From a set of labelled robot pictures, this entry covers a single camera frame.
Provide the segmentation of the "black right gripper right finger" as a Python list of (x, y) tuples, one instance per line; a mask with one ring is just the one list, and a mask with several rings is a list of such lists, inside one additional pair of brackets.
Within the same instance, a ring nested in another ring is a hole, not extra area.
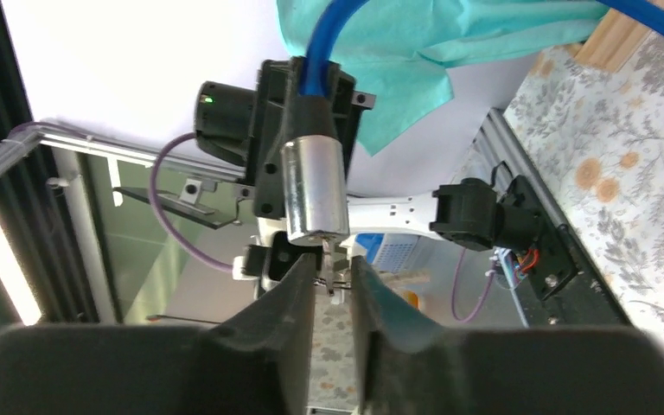
[(350, 264), (364, 414), (664, 414), (664, 353), (624, 326), (447, 328)]

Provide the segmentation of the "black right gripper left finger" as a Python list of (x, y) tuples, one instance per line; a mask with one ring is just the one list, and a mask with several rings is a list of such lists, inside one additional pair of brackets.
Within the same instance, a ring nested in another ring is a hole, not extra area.
[(0, 414), (303, 414), (316, 261), (214, 328), (42, 324), (0, 334)]

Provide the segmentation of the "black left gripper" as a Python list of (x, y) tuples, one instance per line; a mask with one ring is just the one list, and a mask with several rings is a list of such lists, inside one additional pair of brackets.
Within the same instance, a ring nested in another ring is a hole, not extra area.
[[(297, 86), (302, 63), (266, 60), (259, 69), (257, 90), (249, 126), (249, 147), (244, 182), (255, 187), (253, 213), (259, 218), (284, 218), (283, 175), (280, 149), (289, 140), (284, 130), (286, 100), (297, 101)], [(334, 137), (342, 145), (344, 171), (354, 154), (354, 145), (364, 111), (374, 108), (376, 96), (359, 91), (356, 79), (333, 63), (328, 71), (327, 100), (334, 121)]]

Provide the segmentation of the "blue cable lock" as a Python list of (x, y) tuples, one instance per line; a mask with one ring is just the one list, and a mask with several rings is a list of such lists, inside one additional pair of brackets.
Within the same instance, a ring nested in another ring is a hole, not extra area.
[[(281, 1), (278, 20), (284, 41), (302, 67), (297, 101), (286, 100), (281, 149), (289, 240), (297, 245), (340, 241), (350, 234), (342, 147), (334, 137), (327, 100), (332, 47), (356, 1)], [(647, 1), (597, 1), (664, 36), (664, 10)]]

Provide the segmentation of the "black headed key pair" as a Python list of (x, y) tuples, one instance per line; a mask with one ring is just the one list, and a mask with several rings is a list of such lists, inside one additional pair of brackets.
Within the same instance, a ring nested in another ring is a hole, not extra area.
[(322, 262), (316, 284), (323, 286), (325, 293), (333, 297), (338, 291), (349, 290), (348, 249), (331, 239), (322, 239)]

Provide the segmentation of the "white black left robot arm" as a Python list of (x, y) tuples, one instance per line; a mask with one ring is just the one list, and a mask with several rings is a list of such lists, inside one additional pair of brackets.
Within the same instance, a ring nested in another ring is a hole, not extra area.
[[(257, 218), (285, 225), (281, 159), (283, 112), (290, 81), (297, 81), (299, 63), (264, 61), (255, 91), (206, 81), (198, 93), (195, 135), (200, 150), (242, 168), (236, 185), (242, 198), (254, 201)], [(343, 168), (349, 169), (362, 114), (374, 97), (355, 91), (355, 79), (338, 65), (328, 70), (328, 100), (334, 137), (342, 147)], [(431, 194), (405, 200), (349, 198), (352, 234), (396, 233), (439, 239), (430, 224), (439, 202)]]

